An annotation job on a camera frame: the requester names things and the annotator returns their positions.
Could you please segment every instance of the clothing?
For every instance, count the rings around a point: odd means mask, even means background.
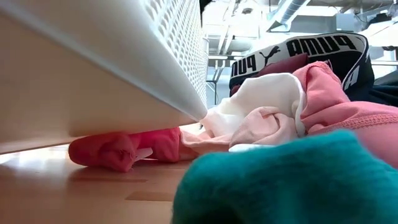
[[[88,136],[73,141],[68,153],[70,159],[79,165],[100,166],[118,172],[129,171],[133,163],[143,157],[177,162],[197,156],[189,150],[180,150],[179,128],[137,134],[118,132]]]
[[[173,224],[398,223],[398,172],[349,131],[207,154],[178,186]]]
[[[375,156],[398,168],[398,108],[351,102],[339,78],[323,62],[311,63],[294,75],[307,94],[300,117],[309,135],[352,129]]]
[[[305,94],[289,73],[250,78],[231,98],[208,110],[200,122],[206,131],[182,131],[184,146],[199,154],[227,151],[242,143],[282,144],[304,136],[300,113]]]
[[[228,152],[246,152],[249,150],[255,150],[259,146],[261,146],[262,149],[276,147],[274,145],[265,145],[265,144],[236,144],[232,146],[230,149],[228,149]]]
[[[211,119],[217,122],[215,114]],[[297,138],[294,119],[280,112],[276,107],[262,106],[254,109],[241,121],[233,120],[230,129],[215,135],[211,129],[197,134],[182,131],[182,145],[198,154],[228,151],[237,144],[282,144]]]
[[[369,95],[371,102],[398,107],[398,85],[375,85]]]
[[[246,78],[256,78],[261,77],[263,75],[268,75],[272,73],[293,73],[299,68],[302,68],[308,64],[308,55],[307,54],[299,54],[293,57],[283,59],[279,62],[271,63],[265,66],[259,73],[253,74],[252,76],[247,76]],[[241,84],[237,84],[232,87],[229,95],[234,95],[240,88]]]
[[[368,41],[360,34],[344,32],[293,37],[249,54],[233,63],[229,89],[242,84],[270,63],[302,53],[308,55],[309,62],[329,61],[351,101],[368,100],[374,82]]]

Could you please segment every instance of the puma logo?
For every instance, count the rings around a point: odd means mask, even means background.
[[[286,43],[289,55],[307,53],[308,56],[327,55],[333,52],[357,50],[347,35],[326,35],[320,37],[300,38]]]
[[[264,57],[264,66],[267,66],[268,64],[268,59],[270,59],[272,56],[274,56],[274,54],[276,54],[277,52],[280,52],[279,47],[275,46],[274,48],[272,48],[272,50],[269,52],[269,54],[267,56],[265,56],[262,52],[260,52],[260,54]]]

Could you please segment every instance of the ceiling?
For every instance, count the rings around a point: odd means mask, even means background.
[[[370,14],[374,11],[376,15],[381,9],[390,9],[394,2],[312,0],[297,11],[290,32],[262,31],[267,15],[277,9],[278,3],[279,0],[241,0],[237,6],[235,0],[216,0],[209,4],[203,13],[203,30],[210,41],[210,55],[245,55],[251,50],[277,44],[292,36],[332,32],[328,24],[336,13]],[[251,12],[243,14],[244,9],[251,9]],[[357,31],[360,31],[364,24],[358,19],[356,22]]]

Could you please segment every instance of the white furniture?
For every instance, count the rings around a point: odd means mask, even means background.
[[[202,119],[198,2],[0,0],[0,153]]]

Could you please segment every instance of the white cloth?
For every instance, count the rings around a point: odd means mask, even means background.
[[[276,146],[260,145],[260,144],[236,144],[228,149],[229,152],[246,152],[255,149],[272,148]]]
[[[295,120],[298,137],[305,135],[300,114],[305,105],[305,92],[297,77],[290,73],[275,73],[248,78],[231,98],[208,110],[200,122],[214,136],[233,134],[242,120],[254,109],[273,106]]]

